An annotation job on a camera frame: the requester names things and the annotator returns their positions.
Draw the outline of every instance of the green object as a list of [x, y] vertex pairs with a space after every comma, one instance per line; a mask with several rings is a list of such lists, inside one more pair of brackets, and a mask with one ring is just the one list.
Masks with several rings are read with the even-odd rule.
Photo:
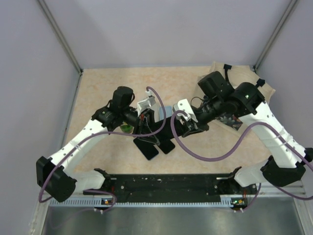
[[128, 125], [125, 122], [122, 125], [120, 125], [120, 128], [121, 128], [122, 132], [124, 132], [124, 133], [131, 133], [133, 131], [133, 127]]

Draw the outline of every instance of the cable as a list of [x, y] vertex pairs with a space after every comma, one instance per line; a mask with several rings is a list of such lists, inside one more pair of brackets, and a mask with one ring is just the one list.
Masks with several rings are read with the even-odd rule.
[[204, 99], [201, 99], [199, 96], [195, 96], [195, 97], [193, 97], [193, 98], [191, 99], [190, 105], [192, 104], [192, 101], [194, 100], [194, 98], [198, 98], [199, 100], [204, 101]]
[[247, 205], [246, 208], [244, 208], [244, 209], [241, 210], [242, 213], [245, 212], [246, 210], [248, 210], [248, 209], [252, 206], [252, 204], [255, 202], [256, 198], [258, 197], [258, 195], [259, 195], [259, 193], [260, 193], [260, 191], [261, 191], [261, 185], [262, 185], [262, 184], [260, 183], [260, 184], [259, 184], [259, 188], [258, 188], [258, 190], [256, 191], [256, 194], [254, 195], [254, 197], [253, 197], [253, 199], [251, 200], [251, 202]]
[[[163, 110], [163, 113], [166, 113], [165, 112], [165, 107], [164, 107], [164, 104], [162, 102], [162, 99], [161, 97], [158, 95], [158, 93], [155, 91], [155, 89], [153, 89], [152, 87], [147, 87], [147, 91], [151, 90], [157, 97], [157, 99], [159, 100], [160, 104], [161, 104], [161, 107], [162, 107], [162, 110]], [[115, 134], [115, 135], [121, 135], [121, 136], [131, 136], [131, 137], [148, 137], [148, 136], [153, 136], [157, 133], [159, 133], [163, 127], [165, 126], [165, 123], [166, 123], [166, 119], [163, 120], [163, 123], [161, 125], [161, 127], [159, 129], [157, 129], [156, 131], [152, 132], [152, 133], [148, 133], [148, 134], [141, 134], [141, 135], [136, 135], [136, 134], [128, 134], [128, 133], [120, 133], [120, 132], [114, 132], [114, 131], [102, 131], [102, 132], [99, 132], [99, 133], [96, 133], [96, 134], [93, 134], [91, 136], [88, 136], [86, 137], [85, 139], [83, 139], [82, 141], [80, 141], [77, 146], [81, 146], [83, 143], [85, 143], [86, 141], [90, 140], [91, 138], [93, 137], [96, 137], [96, 136], [100, 136], [100, 135], [106, 135], [106, 134]], [[44, 203], [48, 200], [50, 200], [52, 197], [48, 197], [47, 199], [44, 199], [43, 200], [43, 194], [44, 194], [44, 191], [45, 191], [45, 188], [49, 182], [49, 180], [51, 179], [52, 177], [52, 174], [56, 171], [57, 168], [59, 168], [63, 162], [66, 161], [66, 159], [73, 153], [75, 152], [75, 150], [77, 149], [77, 147], [74, 147], [72, 148], [71, 151], [69, 151], [61, 160], [60, 162], [53, 168], [53, 170], [50, 172], [50, 174], [47, 176], [42, 188], [40, 189], [40, 192], [39, 192], [39, 198], [38, 198], [38, 201], [40, 203]]]
[[[272, 127], [271, 125], [265, 123], [265, 122], [255, 122], [251, 125], [249, 125], [247, 127], [247, 129], [242, 133], [242, 135], [239, 137], [239, 139], [237, 140], [236, 144], [232, 147], [232, 149], [230, 151], [228, 151], [226, 154], [220, 156], [220, 157], [217, 157], [217, 158], [205, 158], [205, 157], [202, 157], [194, 152], [192, 152], [190, 149], [188, 149], [181, 141], [180, 139], [178, 138], [178, 135], [177, 135], [177, 132], [175, 130], [175, 126], [174, 126], [174, 119], [176, 117], [177, 114], [183, 114], [183, 115], [187, 115], [187, 113], [185, 113], [184, 111], [181, 111], [181, 110], [178, 110], [176, 112], [173, 113], [172, 117], [171, 117], [171, 130], [172, 130], [172, 133], [173, 133], [173, 136], [174, 138], [176, 139], [177, 143], [179, 144], [179, 146], [186, 152], [188, 153], [189, 155], [191, 155], [192, 157], [196, 158], [196, 159], [199, 159], [201, 161], [205, 161], [205, 162], [217, 162], [217, 161], [221, 161], [221, 160], [224, 160], [226, 159], [227, 157], [229, 157], [233, 152], [235, 152], [235, 150], [238, 148], [238, 146], [240, 145], [240, 143], [243, 141], [244, 137], [247, 135], [247, 133], [249, 132], [250, 129], [252, 129], [254, 126], [257, 126], [257, 125], [262, 125], [262, 126], [265, 126], [267, 127], [268, 129], [270, 129], [276, 136], [278, 136], [279, 140], [282, 142], [282, 143], [286, 143], [286, 147], [291, 151], [293, 152], [298, 158], [300, 158], [309, 168], [310, 170], [313, 172], [313, 165], [311, 165], [304, 157], [302, 157], [302, 155], [300, 153], [298, 153], [290, 144], [288, 144], [284, 138], [281, 137], [281, 135], [279, 134], [278, 131], [276, 131], [274, 129], [274, 127]], [[299, 200], [304, 200], [304, 201], [308, 201], [308, 200], [312, 200], [313, 199], [313, 196], [311, 197], [299, 197], [297, 195], [294, 195], [292, 193], [289, 193], [287, 191], [285, 191], [284, 189], [280, 188], [280, 187], [277, 187], [275, 186], [276, 188], [278, 188], [280, 191], [284, 192], [285, 194], [293, 197], [293, 198], [296, 198], [296, 199], [299, 199]]]
[[[117, 197], [113, 194], [113, 193], [110, 193], [110, 192], [106, 192], [106, 191], [100, 191], [100, 190], [85, 190], [84, 192], [95, 192], [95, 193], [101, 193], [101, 194], [106, 194], [106, 195], [111, 195], [113, 197], [113, 202], [111, 204], [110, 207], [104, 207], [102, 212], [109, 212], [110, 210], [112, 210], [113, 206], [116, 204], [117, 202]], [[58, 229], [60, 227], [62, 227], [64, 224], [66, 224], [69, 220], [71, 220], [72, 218], [74, 218], [75, 216], [77, 216], [78, 214], [82, 213], [82, 212], [86, 212], [86, 211], [97, 211], [96, 208], [84, 208], [78, 212], [75, 212], [74, 214], [70, 215], [68, 218], [66, 218], [61, 224], [58, 224], [57, 226], [54, 226], [53, 223], [52, 223], [52, 208], [51, 208], [51, 211], [50, 211], [50, 215], [49, 215], [49, 224], [50, 224], [50, 227], [52, 229]]]

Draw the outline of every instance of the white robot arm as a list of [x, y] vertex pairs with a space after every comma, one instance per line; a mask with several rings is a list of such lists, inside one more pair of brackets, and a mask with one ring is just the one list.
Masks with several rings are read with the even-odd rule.
[[[175, 117], [174, 128], [177, 137], [207, 131], [207, 124], [223, 113], [234, 114], [247, 125], [257, 122], [269, 124], [280, 136], [276, 136], [264, 125], [254, 126], [252, 130], [270, 150], [272, 156], [261, 163], [236, 169], [228, 180], [238, 183], [241, 187], [265, 181], [282, 187], [301, 179], [305, 172], [304, 164], [298, 156], [286, 148], [286, 144], [291, 145], [308, 161], [313, 158], [312, 149], [305, 149], [293, 139], [275, 118], [264, 97], [253, 84], [242, 83], [233, 89], [219, 72], [213, 72], [203, 78], [198, 85], [205, 94], [200, 107], [191, 106], [187, 99], [179, 101], [173, 107], [174, 111], [184, 112]], [[105, 171], [95, 169], [90, 172], [73, 173], [73, 170], [94, 145], [123, 122], [134, 127], [133, 134], [137, 135], [134, 143], [139, 140], [136, 145], [147, 159], [150, 159], [147, 154], [151, 155], [156, 150], [154, 144], [164, 153], [170, 152], [175, 147], [170, 141], [174, 138], [170, 126], [171, 118], [165, 119], [164, 123], [154, 121], [152, 106], [155, 100], [149, 93], [145, 100], [137, 104], [137, 109], [129, 106], [133, 100], [132, 89], [119, 87], [108, 105], [97, 110], [76, 137], [50, 158], [41, 157], [37, 161], [38, 185], [45, 188], [59, 202], [65, 201], [73, 192], [101, 188], [108, 176]], [[144, 145], [138, 144], [142, 141], [145, 141]], [[51, 177], [44, 187], [49, 174]]]

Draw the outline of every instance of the metal corner post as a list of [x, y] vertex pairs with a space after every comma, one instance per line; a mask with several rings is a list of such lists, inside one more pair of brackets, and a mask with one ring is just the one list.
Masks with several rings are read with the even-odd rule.
[[52, 27], [53, 32], [55, 33], [55, 36], [59, 40], [61, 46], [63, 47], [65, 53], [67, 54], [69, 60], [72, 62], [74, 67], [76, 68], [77, 72], [81, 75], [82, 74], [82, 68], [79, 66], [75, 55], [73, 54], [71, 48], [69, 47], [62, 31], [60, 30], [58, 24], [56, 23], [51, 11], [48, 8], [47, 3], [45, 0], [36, 0], [39, 7], [41, 8], [42, 12], [44, 13], [46, 19], [48, 20], [50, 26]]
[[289, 5], [287, 6], [282, 18], [278, 22], [276, 28], [274, 29], [271, 37], [269, 38], [268, 42], [266, 43], [264, 49], [262, 50], [261, 55], [259, 56], [258, 60], [255, 63], [254, 69], [257, 71], [261, 64], [263, 63], [265, 57], [269, 53], [271, 47], [273, 46], [274, 42], [276, 41], [279, 33], [281, 32], [283, 26], [286, 24], [287, 20], [291, 16], [292, 12], [297, 7], [297, 4], [299, 3], [299, 0], [291, 0]]

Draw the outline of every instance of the white wall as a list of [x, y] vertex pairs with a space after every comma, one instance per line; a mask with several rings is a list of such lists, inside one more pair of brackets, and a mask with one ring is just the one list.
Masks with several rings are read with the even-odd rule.
[[78, 74], [34, 0], [0, 7], [0, 233], [28, 232], [35, 163], [60, 145]]
[[252, 65], [290, 0], [46, 0], [83, 68]]
[[[270, 107], [305, 147], [313, 147], [313, 1], [301, 0], [266, 57], [259, 74], [277, 91]], [[303, 180], [313, 195], [313, 174]]]

